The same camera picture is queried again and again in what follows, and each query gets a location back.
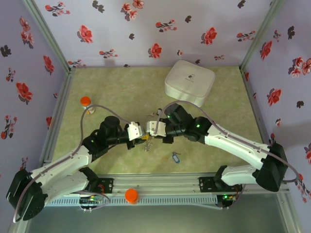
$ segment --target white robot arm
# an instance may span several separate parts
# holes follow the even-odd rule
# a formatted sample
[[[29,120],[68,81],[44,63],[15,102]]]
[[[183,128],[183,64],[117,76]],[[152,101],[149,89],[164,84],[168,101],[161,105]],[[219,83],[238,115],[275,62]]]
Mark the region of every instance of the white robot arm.
[[[59,164],[59,161],[64,160],[61,158],[31,172],[19,171],[12,181],[7,199],[16,209],[21,193],[31,182],[18,208],[19,216],[23,220],[29,220],[54,199],[81,190],[94,192],[98,186],[98,177],[86,166],[107,153],[111,148],[109,146],[126,144],[128,149],[134,148],[135,144],[145,141],[142,137],[146,133],[155,138],[162,138],[163,143],[173,143],[174,137],[184,136],[190,141],[226,150],[250,164],[238,167],[221,166],[210,184],[218,191],[236,184],[255,183],[269,191],[279,190],[287,166],[261,150],[286,160],[281,145],[275,143],[268,146],[252,142],[216,125],[222,129],[221,132],[204,117],[192,118],[178,104],[167,108],[165,114],[167,118],[161,119],[158,128],[156,121],[147,122],[146,132],[138,122],[131,122],[122,130],[119,119],[114,116],[106,117],[100,128],[83,140],[75,155],[72,155],[72,151],[64,156],[64,162]],[[241,140],[248,142],[248,145],[241,143]]]

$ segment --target orange cap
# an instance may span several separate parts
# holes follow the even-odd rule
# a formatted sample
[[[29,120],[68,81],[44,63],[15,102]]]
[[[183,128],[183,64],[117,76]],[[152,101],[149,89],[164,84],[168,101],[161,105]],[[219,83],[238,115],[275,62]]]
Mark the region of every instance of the orange cap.
[[[82,106],[89,106],[91,104],[91,99],[88,96],[83,96],[80,99]]]
[[[133,189],[130,188],[125,192],[125,199],[131,203],[131,204],[135,204],[136,201],[138,200],[138,192]]]

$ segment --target tabletop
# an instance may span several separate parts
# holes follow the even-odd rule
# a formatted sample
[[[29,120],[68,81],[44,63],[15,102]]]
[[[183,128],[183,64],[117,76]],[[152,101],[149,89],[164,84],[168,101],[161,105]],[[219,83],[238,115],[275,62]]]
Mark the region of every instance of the tabletop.
[[[206,67],[216,74],[216,79],[202,109],[227,130],[261,142],[247,92],[238,67]],[[171,67],[115,67],[81,68],[74,73],[69,97],[62,119],[53,160],[77,147],[80,140],[80,117],[83,108],[80,98],[89,96],[93,104],[110,108],[127,121],[142,125],[156,120],[147,116],[175,99],[164,92],[164,81]],[[181,104],[193,117],[202,116],[195,107]],[[84,118],[84,135],[98,129],[111,114],[97,108]],[[109,173],[172,173],[214,172],[222,165],[241,166],[246,162],[216,147],[190,142],[184,137],[174,138],[173,144],[163,144],[153,138],[149,151],[144,144],[127,150],[118,145],[89,165],[97,174]],[[179,153],[179,163],[172,152]]]

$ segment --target floral wallpaper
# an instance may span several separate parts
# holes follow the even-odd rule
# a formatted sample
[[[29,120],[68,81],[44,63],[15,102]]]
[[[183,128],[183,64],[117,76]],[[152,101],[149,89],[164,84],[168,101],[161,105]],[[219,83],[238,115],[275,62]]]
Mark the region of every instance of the floral wallpaper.
[[[34,0],[70,67],[238,66],[271,0]],[[264,48],[265,57],[269,45]]]
[[[277,140],[300,172],[289,187],[304,232],[311,231],[310,7],[308,0],[285,1],[245,71],[252,102],[270,135],[267,141]]]
[[[5,198],[7,190],[16,172],[38,166],[65,71],[22,1],[1,3],[0,28],[0,232],[4,233],[14,213]]]

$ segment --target white box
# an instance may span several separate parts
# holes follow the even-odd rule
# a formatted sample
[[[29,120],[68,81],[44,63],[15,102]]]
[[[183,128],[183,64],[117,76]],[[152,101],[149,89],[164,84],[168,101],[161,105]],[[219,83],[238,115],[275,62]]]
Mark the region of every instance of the white box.
[[[209,69],[180,60],[165,79],[165,93],[177,100],[186,100],[201,107],[215,80]]]

